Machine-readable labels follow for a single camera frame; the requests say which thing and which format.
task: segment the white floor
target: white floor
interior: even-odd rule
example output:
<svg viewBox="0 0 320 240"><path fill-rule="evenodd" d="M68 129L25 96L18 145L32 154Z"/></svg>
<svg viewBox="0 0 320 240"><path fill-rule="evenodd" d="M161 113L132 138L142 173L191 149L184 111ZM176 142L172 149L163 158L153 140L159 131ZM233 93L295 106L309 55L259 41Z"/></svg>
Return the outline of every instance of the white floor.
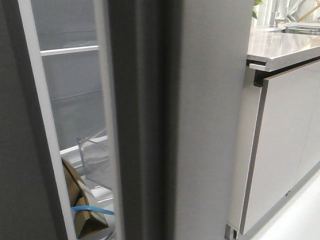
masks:
<svg viewBox="0 0 320 240"><path fill-rule="evenodd" d="M238 240L320 240L320 171L258 231Z"/></svg>

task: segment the white countertop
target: white countertop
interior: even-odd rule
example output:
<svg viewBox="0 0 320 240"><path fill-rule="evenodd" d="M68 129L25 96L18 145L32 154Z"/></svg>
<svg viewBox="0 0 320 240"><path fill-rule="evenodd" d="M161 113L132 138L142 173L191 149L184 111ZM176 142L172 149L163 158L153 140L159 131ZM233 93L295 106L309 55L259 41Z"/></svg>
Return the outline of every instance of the white countertop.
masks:
<svg viewBox="0 0 320 240"><path fill-rule="evenodd" d="M286 24L286 26L297 25L320 26L320 23L293 22ZM260 62L251 64L251 68L272 72L320 56L320 35L270 32L270 30L276 29L281 29L281 27L255 27L251 29L247 59Z"/></svg>

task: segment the shelf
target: shelf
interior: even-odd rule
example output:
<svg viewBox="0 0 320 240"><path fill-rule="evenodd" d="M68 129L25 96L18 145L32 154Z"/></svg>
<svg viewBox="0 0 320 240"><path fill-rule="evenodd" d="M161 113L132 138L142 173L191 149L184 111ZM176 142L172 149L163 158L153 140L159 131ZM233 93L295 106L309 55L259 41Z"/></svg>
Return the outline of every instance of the shelf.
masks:
<svg viewBox="0 0 320 240"><path fill-rule="evenodd" d="M44 51L40 51L40 53L41 53L41 56L44 57L44 56L81 53L81 52L89 52L89 51L97 51L97 50L99 50L99 46L93 45L93 46L80 46L80 47L68 47L68 48L44 50Z"/></svg>

